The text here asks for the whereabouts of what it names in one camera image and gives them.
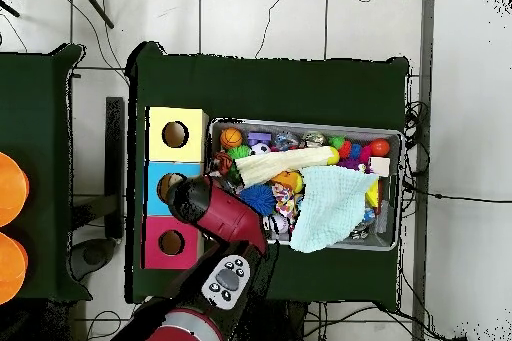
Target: pink cube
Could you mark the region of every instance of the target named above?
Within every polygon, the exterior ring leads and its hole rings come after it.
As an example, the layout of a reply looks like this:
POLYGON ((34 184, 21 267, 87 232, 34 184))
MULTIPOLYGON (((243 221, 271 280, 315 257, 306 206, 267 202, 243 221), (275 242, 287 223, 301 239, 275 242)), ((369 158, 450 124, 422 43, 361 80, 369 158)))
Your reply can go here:
POLYGON ((172 216, 148 216, 143 269, 189 269, 203 253, 199 230, 172 216))

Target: plastic bin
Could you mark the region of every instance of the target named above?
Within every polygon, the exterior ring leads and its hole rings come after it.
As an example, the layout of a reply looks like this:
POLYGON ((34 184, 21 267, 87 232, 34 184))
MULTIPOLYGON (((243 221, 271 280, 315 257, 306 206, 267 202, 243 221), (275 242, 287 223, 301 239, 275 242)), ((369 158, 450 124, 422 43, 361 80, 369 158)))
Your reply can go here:
MULTIPOLYGON (((277 134, 282 131, 289 131, 299 138, 308 131, 319 131, 324 136, 343 135, 353 143, 365 146, 374 139, 384 138, 389 142, 390 151, 387 157, 390 159, 389 177, 382 178, 382 207, 381 213, 376 216, 375 222, 370 226, 369 235, 366 238, 354 239, 352 237, 340 238, 332 245, 332 248, 360 249, 373 251, 389 251, 396 246, 400 230, 400 194, 402 178, 404 173, 405 139, 402 133, 394 130, 350 128, 344 126, 311 125, 301 123, 270 122, 262 120, 215 118, 211 120, 208 128, 208 141, 206 150, 205 169, 207 172, 213 170, 213 154, 220 151, 220 134, 223 129, 235 127, 244 137, 247 143, 248 132, 264 132, 277 134)), ((288 234, 281 234, 281 244, 289 244, 288 234)))

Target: small white block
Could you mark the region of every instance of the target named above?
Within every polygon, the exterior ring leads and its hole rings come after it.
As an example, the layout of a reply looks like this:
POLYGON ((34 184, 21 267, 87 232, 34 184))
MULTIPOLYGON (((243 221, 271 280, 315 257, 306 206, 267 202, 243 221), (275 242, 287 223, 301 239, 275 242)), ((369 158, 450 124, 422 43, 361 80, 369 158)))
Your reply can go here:
POLYGON ((390 160, 387 157, 370 157, 370 168, 376 175, 388 177, 389 164, 390 160))

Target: green mat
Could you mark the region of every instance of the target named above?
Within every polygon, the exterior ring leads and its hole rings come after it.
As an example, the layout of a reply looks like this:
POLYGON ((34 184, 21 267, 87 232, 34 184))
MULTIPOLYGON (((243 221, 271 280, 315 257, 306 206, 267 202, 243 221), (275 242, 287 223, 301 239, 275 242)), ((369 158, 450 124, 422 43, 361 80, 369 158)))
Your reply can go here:
MULTIPOLYGON (((387 62, 246 60, 165 55, 154 42, 141 44, 127 67, 132 78, 128 139, 132 179, 128 189, 135 190, 136 215, 134 226, 130 221, 127 224, 134 233, 133 248, 127 246, 127 258, 133 259, 133 273, 127 274, 127 300, 165 295, 179 273, 140 268, 146 106, 201 108, 210 119, 238 117, 403 131, 408 68, 405 58, 387 62)), ((275 246, 271 253, 275 255, 275 246)), ((282 246, 267 297, 378 301, 395 310, 397 258, 398 248, 389 252, 324 249, 303 254, 282 246)))
POLYGON ((68 271, 71 226, 68 76, 83 47, 44 54, 0 53, 0 151, 27 174, 30 193, 18 217, 0 230, 27 250, 17 297, 90 299, 68 271))

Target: yellow cube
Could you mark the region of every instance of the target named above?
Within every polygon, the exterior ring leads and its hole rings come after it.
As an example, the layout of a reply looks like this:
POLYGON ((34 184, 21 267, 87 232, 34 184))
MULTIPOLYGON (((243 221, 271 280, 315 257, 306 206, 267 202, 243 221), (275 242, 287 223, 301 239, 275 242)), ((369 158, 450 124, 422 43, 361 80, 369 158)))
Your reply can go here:
POLYGON ((149 107, 149 160, 201 163, 208 116, 201 109, 149 107))
POLYGON ((372 207, 379 206, 379 180, 377 179, 365 194, 368 204, 372 207))

